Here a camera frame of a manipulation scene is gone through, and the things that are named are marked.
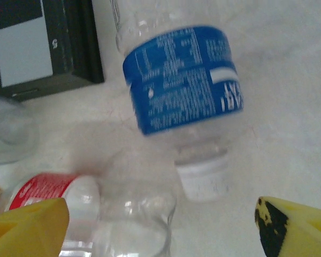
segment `checkered pattern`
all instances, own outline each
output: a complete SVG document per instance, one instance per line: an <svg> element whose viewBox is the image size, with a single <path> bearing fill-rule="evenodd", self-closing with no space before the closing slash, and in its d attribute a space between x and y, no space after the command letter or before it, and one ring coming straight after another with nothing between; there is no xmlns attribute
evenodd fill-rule
<svg viewBox="0 0 321 257"><path fill-rule="evenodd" d="M0 0L0 88L52 74L42 0Z"/></svg>

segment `red and white label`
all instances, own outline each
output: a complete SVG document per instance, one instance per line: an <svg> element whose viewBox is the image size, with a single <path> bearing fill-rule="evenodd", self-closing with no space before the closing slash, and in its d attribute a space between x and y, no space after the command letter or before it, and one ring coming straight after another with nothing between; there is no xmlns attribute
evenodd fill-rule
<svg viewBox="0 0 321 257"><path fill-rule="evenodd" d="M9 210L51 198L60 198L79 175L41 173L26 182L14 197Z"/></svg>

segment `black box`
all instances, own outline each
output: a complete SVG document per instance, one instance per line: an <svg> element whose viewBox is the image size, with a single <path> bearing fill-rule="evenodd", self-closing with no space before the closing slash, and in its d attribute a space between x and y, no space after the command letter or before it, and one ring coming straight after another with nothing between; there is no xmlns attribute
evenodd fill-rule
<svg viewBox="0 0 321 257"><path fill-rule="evenodd" d="M0 95L22 101L103 81L91 0L0 0Z"/></svg>

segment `white table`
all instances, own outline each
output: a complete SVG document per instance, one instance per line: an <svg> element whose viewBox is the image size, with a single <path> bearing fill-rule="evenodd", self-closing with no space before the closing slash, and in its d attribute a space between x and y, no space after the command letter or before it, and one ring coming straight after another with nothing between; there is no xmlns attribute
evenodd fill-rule
<svg viewBox="0 0 321 257"><path fill-rule="evenodd" d="M39 170L71 171L90 160L107 176L173 185L179 198L173 257L264 256L254 224L259 196L321 208L321 0L224 1L221 16L245 104L238 117L220 120L235 131L229 195L209 204L188 202L171 155L138 131L108 0L94 0L106 83L28 101L40 122L39 148L0 166L0 185Z"/></svg>

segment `blue and white label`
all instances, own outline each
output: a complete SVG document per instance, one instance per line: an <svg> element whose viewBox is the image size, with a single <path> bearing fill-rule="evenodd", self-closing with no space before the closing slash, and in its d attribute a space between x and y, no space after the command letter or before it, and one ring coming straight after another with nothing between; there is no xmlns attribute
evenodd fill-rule
<svg viewBox="0 0 321 257"><path fill-rule="evenodd" d="M243 108L228 39L214 27L151 39L126 57L123 68L143 134Z"/></svg>

